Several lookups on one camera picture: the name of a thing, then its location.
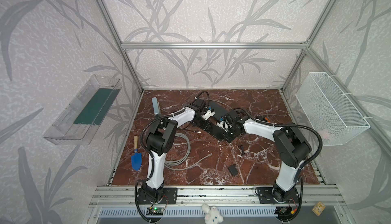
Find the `black network switch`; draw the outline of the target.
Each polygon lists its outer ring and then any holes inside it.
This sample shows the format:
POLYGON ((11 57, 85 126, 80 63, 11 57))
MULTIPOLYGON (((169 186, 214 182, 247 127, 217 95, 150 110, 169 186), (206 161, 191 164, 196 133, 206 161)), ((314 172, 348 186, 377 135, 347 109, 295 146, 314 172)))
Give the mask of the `black network switch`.
POLYGON ((207 123, 204 130, 219 141, 225 140, 227 142, 232 142, 239 135, 244 133, 242 126, 234 125, 230 129, 225 131, 222 127, 212 124, 211 122, 207 123))

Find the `black power adapter with cable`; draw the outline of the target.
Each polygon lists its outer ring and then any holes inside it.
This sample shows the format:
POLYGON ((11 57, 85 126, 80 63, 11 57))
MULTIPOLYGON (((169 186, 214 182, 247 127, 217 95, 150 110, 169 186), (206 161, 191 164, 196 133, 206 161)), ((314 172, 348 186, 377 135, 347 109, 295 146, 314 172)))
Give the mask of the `black power adapter with cable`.
MULTIPOLYGON (((245 156, 244 146, 240 145, 239 149, 240 149, 240 153, 238 154, 238 157, 242 158, 243 156, 245 156)), ((237 164, 235 163, 235 164, 228 167, 228 170, 232 176, 236 176, 237 174, 239 174, 239 170, 236 166, 237 166, 237 164)))

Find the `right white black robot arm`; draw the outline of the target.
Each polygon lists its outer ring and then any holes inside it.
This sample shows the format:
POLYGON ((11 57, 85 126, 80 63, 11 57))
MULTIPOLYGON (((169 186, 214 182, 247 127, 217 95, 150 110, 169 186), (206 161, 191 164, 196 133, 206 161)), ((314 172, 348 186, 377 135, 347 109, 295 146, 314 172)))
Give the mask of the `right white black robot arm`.
POLYGON ((301 171, 321 152, 321 135, 311 127, 297 124, 276 124, 254 118, 247 110, 240 108, 246 115, 240 117, 235 110, 224 115, 219 122, 223 130, 232 135, 236 132, 254 134, 274 142, 282 161, 280 172, 273 184, 272 196, 278 203, 284 203, 294 195, 296 183, 301 171), (309 157, 312 148, 301 129, 313 133, 318 139, 315 153, 309 157))

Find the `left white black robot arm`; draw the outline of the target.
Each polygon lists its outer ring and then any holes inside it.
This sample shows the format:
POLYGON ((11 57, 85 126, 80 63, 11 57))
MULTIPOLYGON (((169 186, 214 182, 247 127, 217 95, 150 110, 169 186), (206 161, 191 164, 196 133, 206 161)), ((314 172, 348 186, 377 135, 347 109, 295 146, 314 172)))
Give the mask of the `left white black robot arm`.
POLYGON ((202 116, 212 115, 210 99, 203 100, 198 96, 177 112, 157 114, 140 134, 140 145, 149 155, 147 178, 135 184, 141 187, 136 190, 136 197, 150 202, 157 202, 164 195, 164 168, 167 153, 174 144, 177 128, 202 116))

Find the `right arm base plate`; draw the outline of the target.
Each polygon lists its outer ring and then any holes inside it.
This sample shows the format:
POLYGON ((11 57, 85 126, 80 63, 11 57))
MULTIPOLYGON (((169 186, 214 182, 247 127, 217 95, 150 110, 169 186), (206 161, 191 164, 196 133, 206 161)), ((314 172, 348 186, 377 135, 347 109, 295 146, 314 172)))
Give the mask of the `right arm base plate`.
POLYGON ((255 194, 260 204, 288 204, 289 200, 294 200, 298 204, 300 201, 300 194, 295 187, 289 191, 283 191, 278 186, 257 187, 255 194))

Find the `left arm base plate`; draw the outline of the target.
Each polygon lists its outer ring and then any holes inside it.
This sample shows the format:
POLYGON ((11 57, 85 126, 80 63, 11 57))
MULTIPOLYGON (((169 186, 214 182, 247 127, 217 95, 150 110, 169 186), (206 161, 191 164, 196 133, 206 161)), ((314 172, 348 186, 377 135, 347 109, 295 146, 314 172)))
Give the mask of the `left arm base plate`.
POLYGON ((141 188, 137 190, 137 202, 139 205, 168 204, 174 205, 177 202, 178 188, 164 187, 158 197, 148 196, 141 188))

